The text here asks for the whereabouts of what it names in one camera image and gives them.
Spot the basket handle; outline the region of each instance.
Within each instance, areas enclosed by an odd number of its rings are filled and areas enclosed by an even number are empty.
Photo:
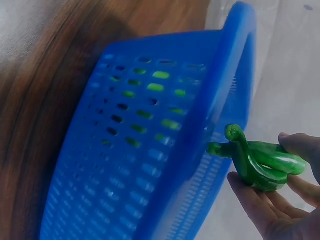
[[[200,97],[195,103],[195,106],[211,103],[211,106],[206,106],[201,113],[207,114],[207,120],[210,118],[213,123],[219,120],[232,79],[240,64],[241,71],[246,73],[241,74],[238,85],[250,89],[245,100],[248,105],[250,104],[255,69],[256,31],[255,10],[251,5],[238,1],[233,5],[225,22],[207,77],[199,93]]]

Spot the hand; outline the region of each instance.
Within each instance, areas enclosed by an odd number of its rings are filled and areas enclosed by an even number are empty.
[[[302,133],[279,135],[280,144],[289,152],[310,163],[320,184],[320,138]],[[297,176],[289,176],[288,185],[316,210],[309,213],[293,207],[277,192],[259,192],[245,185],[238,174],[231,172],[228,181],[245,212],[264,240],[320,239],[320,186]]]

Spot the fingernail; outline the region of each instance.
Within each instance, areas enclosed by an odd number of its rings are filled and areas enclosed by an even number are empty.
[[[238,173],[232,171],[226,177],[227,177],[228,180],[233,180],[233,179],[238,177]]]
[[[284,139],[284,138],[286,138],[286,137],[288,137],[289,136],[289,134],[286,134],[286,133],[284,133],[284,132],[281,132],[280,134],[279,134],[279,138],[280,139]]]

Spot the basket hole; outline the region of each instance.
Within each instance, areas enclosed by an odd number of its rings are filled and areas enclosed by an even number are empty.
[[[137,132],[140,133],[140,134],[144,134],[144,133],[147,131],[147,129],[146,129],[145,127],[140,126],[140,125],[138,125],[138,124],[132,124],[132,125],[131,125],[131,128],[132,128],[133,130],[137,131]]]
[[[170,74],[165,71],[156,71],[152,76],[157,79],[168,79],[170,77]]]
[[[158,161],[164,157],[164,153],[157,149],[150,149],[148,155],[150,158],[156,159]]]
[[[143,69],[143,68],[135,68],[133,70],[136,74],[145,74],[147,72],[147,70]]]
[[[141,219],[143,214],[142,212],[138,211],[136,208],[134,208],[132,205],[127,204],[125,205],[125,210],[131,214],[135,219]]]
[[[170,137],[165,136],[161,133],[156,134],[154,139],[163,145],[167,145],[170,142]]]
[[[110,133],[113,136],[116,136],[118,134],[117,130],[115,130],[112,127],[108,127],[106,130],[107,130],[108,133]]]
[[[125,138],[125,141],[126,141],[129,145],[131,145],[131,146],[133,146],[133,147],[135,147],[135,148],[138,148],[138,147],[140,147],[140,145],[141,145],[140,142],[138,142],[137,140],[135,140],[133,137],[130,137],[130,136],[127,136],[127,137]]]
[[[102,139],[101,144],[109,147],[112,146],[111,142],[108,139]]]
[[[92,87],[94,89],[98,89],[98,88],[100,88],[100,84],[97,83],[97,82],[93,82],[93,83],[90,84],[90,87]]]
[[[78,173],[73,173],[73,177],[76,179],[76,180],[80,180],[80,176]]]
[[[170,112],[175,113],[175,114],[180,114],[180,115],[185,114],[185,111],[180,107],[170,106],[168,109]]]
[[[119,82],[121,80],[121,77],[119,76],[111,76],[111,80],[114,82]]]
[[[151,119],[152,118],[152,114],[147,112],[147,111],[143,111],[143,110],[138,110],[136,112],[136,114],[140,117],[146,118],[146,119]]]
[[[128,80],[128,84],[133,85],[133,86],[140,86],[141,85],[141,81],[135,80],[135,79],[129,79]]]
[[[150,83],[147,89],[155,92],[162,92],[165,89],[165,87],[161,84]]]
[[[173,120],[170,120],[170,119],[163,119],[161,121],[161,124],[164,127],[171,129],[171,130],[175,130],[175,131],[178,131],[181,127],[180,123],[173,121]]]
[[[202,71],[203,72],[206,70],[206,66],[204,64],[187,63],[184,65],[184,67],[190,71]]]
[[[133,91],[124,91],[122,95],[127,98],[134,98],[136,94]]]
[[[155,186],[151,182],[141,177],[136,179],[136,184],[148,193],[152,193],[155,190]]]
[[[119,103],[119,104],[117,105],[117,108],[126,111],[126,110],[128,110],[129,107],[128,107],[128,105],[126,105],[126,104]]]
[[[118,124],[122,123],[123,122],[123,119],[120,117],[120,116],[117,116],[117,115],[112,115],[111,116],[111,119],[115,122],[117,122]]]
[[[138,61],[141,63],[149,64],[151,63],[151,59],[145,56],[141,56],[138,58]]]
[[[126,70],[126,67],[125,66],[116,66],[115,70],[122,72],[122,71]]]
[[[199,83],[199,80],[191,77],[186,77],[186,78],[180,78],[179,83],[197,85]]]
[[[100,115],[104,114],[104,110],[101,108],[97,108],[95,111]]]
[[[135,192],[135,191],[132,191],[130,192],[130,197],[135,201],[137,202],[138,204],[142,205],[142,206],[147,206],[149,201],[144,198],[143,196],[141,196],[139,193]]]
[[[159,171],[156,167],[150,165],[150,164],[143,164],[142,170],[145,171],[147,174],[159,178],[161,176],[161,171]]]
[[[186,96],[186,91],[182,89],[177,89],[174,91],[174,95],[178,97],[185,97]]]
[[[173,67],[175,66],[177,63],[175,61],[169,60],[169,59],[161,59],[159,61],[160,65],[164,65],[164,66],[169,66],[169,67]]]
[[[115,55],[113,54],[107,54],[104,56],[105,59],[113,59],[115,57]]]
[[[108,69],[109,68],[109,64],[103,63],[103,64],[100,64],[99,67],[104,68],[104,69]]]
[[[149,97],[149,98],[148,98],[148,102],[149,102],[150,105],[155,106],[155,105],[157,105],[158,100],[155,99],[155,98]]]

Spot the wooden surface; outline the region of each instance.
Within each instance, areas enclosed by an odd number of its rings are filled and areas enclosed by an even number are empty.
[[[0,240],[38,239],[50,180],[111,42],[202,30],[209,0],[0,1]]]

